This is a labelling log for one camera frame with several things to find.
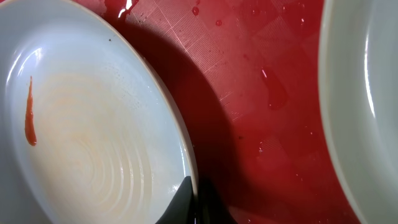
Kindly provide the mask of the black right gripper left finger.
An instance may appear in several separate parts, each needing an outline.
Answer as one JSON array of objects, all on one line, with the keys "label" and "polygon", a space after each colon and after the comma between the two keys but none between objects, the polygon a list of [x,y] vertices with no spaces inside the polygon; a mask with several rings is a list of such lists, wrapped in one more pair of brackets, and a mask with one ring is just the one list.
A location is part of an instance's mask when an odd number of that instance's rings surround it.
[{"label": "black right gripper left finger", "polygon": [[155,224],[195,224],[192,180],[186,176],[169,206]]}]

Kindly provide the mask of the white plate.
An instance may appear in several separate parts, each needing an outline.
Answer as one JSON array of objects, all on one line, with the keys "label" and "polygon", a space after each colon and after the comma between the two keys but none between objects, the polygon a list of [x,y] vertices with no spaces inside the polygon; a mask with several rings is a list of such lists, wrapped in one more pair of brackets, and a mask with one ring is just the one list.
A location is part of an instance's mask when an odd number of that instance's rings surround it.
[{"label": "white plate", "polygon": [[156,223],[197,166],[171,94],[72,1],[1,3],[1,222]]},{"label": "white plate", "polygon": [[325,2],[318,91],[328,151],[355,215],[396,223],[396,1]]}]

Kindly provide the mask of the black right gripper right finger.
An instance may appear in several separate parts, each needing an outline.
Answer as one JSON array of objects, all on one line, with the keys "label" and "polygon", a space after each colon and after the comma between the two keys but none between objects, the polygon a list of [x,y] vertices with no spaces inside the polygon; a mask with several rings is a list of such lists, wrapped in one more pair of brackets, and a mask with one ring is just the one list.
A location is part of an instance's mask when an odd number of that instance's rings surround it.
[{"label": "black right gripper right finger", "polygon": [[208,179],[199,183],[198,218],[200,224],[237,224]]}]

